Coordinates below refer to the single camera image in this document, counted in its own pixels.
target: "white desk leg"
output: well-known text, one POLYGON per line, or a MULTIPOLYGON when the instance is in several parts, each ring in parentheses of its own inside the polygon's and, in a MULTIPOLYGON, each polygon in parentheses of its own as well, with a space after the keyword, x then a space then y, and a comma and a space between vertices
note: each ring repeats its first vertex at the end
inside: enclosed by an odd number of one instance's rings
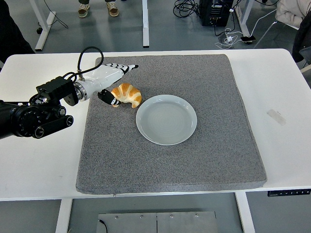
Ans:
POLYGON ((251 212, 249 210, 248 201, 246 193, 243 191, 235 192, 235 198, 237 200, 240 219, 243 227, 244 233, 255 233, 255 228, 251 216, 251 212))
POLYGON ((149 47, 149 20, 147 0, 142 0, 142 45, 149 47))
POLYGON ((72 199, 62 199, 58 214, 58 220, 55 233, 67 233, 71 213, 72 199))
POLYGON ((236 11, 242 12, 241 14, 237 14, 237 15, 238 15, 238 21, 239 21, 239 25, 241 27, 241 31, 243 33, 243 36, 250 36, 250 33, 249 33, 247 25, 246 25, 246 21, 248 19, 249 13, 251 12, 253 3, 254 3, 254 0, 247 0, 246 1, 244 13, 241 11, 239 6, 237 6, 237 8, 236 8, 236 11))
POLYGON ((44 17, 44 14, 43 14, 43 11, 41 8, 38 7, 38 0, 29 0, 30 1, 30 4, 31 6, 33 7, 34 9, 34 12, 35 12, 35 15, 37 16, 38 18, 38 21, 42 27, 42 33, 41 33, 41 36, 38 40, 38 43, 35 47, 35 50, 36 51, 42 51, 43 49, 43 46, 44 46, 44 43, 48 37, 48 34, 49 34, 49 31, 51 29, 51 26, 52 26, 52 23, 54 21, 54 18, 55 18, 55 15, 56 15, 56 12, 50 12, 49 14, 49 17, 48 19, 46 20, 45 17, 44 17))

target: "shoe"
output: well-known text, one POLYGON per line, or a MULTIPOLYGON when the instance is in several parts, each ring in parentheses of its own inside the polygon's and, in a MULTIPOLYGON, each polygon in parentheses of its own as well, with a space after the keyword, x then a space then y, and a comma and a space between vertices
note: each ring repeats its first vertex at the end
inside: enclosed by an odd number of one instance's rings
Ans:
POLYGON ((109 14, 112 17, 116 17, 119 15, 119 10, 117 9, 116 3, 114 1, 107 2, 107 8, 108 8, 109 14))
POLYGON ((87 16, 87 10, 89 9, 89 4, 81 4, 78 10, 79 17, 84 18, 87 16))

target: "metal panel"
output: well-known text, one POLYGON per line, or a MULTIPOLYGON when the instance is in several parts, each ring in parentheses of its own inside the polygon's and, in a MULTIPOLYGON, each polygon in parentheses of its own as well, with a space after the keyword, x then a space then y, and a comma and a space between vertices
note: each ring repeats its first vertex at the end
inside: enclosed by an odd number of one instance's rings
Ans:
MULTIPOLYGON (((156 233, 156 213, 100 214, 109 233, 156 233)), ((106 233, 103 223, 98 222, 96 233, 106 233)))
POLYGON ((157 233, 217 233, 215 212, 157 214, 157 233))
POLYGON ((217 233, 215 212, 100 214, 96 233, 217 233))

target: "white plate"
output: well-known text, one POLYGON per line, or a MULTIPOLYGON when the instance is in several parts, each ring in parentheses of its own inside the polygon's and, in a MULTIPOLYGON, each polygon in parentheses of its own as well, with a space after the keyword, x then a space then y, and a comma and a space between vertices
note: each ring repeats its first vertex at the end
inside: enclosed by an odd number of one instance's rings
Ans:
POLYGON ((187 140, 197 123, 193 107, 172 95, 154 96, 138 109, 136 124, 140 133, 156 144, 169 146, 187 140))

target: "gray foam pad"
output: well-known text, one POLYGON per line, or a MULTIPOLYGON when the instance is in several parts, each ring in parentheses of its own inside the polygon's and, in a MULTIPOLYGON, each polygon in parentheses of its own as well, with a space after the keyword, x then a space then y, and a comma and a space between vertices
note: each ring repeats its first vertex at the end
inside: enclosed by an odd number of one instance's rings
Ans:
POLYGON ((143 101, 179 96, 197 114, 186 141, 161 146, 136 126, 138 108, 113 108, 90 99, 76 187, 87 194, 249 189, 266 173, 242 98, 224 55, 168 55, 107 58, 104 63, 136 64, 108 89, 131 83, 143 101))

